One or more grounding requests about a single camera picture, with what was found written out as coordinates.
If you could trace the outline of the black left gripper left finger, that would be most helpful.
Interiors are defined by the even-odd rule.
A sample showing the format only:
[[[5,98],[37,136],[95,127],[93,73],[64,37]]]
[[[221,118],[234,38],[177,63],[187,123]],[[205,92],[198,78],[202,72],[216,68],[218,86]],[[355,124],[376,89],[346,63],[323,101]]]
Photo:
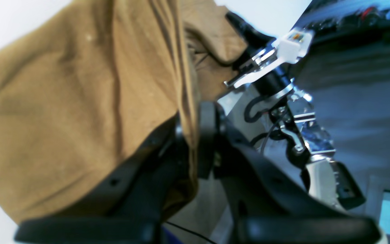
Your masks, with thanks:
[[[170,244],[162,208],[172,185],[188,176],[186,156],[175,115],[81,200],[22,222],[14,239],[22,244]]]

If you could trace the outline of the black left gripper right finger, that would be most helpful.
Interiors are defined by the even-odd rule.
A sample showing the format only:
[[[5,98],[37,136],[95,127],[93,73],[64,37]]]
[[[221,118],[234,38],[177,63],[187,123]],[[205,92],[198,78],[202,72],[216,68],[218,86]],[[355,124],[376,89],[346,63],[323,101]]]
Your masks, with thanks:
[[[313,198],[250,142],[214,102],[199,104],[198,177],[226,192],[239,244],[379,244],[381,231]]]

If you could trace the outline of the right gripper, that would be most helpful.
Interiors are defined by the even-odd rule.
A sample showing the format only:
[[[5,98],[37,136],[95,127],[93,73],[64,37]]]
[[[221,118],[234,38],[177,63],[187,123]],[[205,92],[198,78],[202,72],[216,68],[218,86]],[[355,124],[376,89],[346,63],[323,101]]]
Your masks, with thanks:
[[[280,99],[289,94],[294,85],[282,68],[286,63],[274,63],[276,47],[272,43],[275,37],[261,33],[234,12],[226,13],[225,18],[248,44],[248,48],[232,64],[237,74],[223,82],[226,88],[240,89],[252,84],[262,96]]]

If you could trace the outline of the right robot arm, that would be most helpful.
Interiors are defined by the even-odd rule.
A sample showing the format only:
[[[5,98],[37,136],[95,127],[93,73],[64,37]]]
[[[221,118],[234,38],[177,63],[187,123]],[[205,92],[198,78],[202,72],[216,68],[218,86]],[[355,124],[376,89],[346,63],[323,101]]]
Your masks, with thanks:
[[[313,198],[339,210],[364,204],[366,198],[347,167],[334,160],[334,141],[316,120],[312,96],[298,88],[283,68],[308,54],[314,32],[294,28],[274,45],[276,38],[258,32],[234,12],[225,17],[247,48],[232,65],[237,75],[224,84],[233,90],[253,86],[259,93],[243,112],[245,122],[269,114],[273,126],[263,137],[287,141],[286,156],[301,170]]]

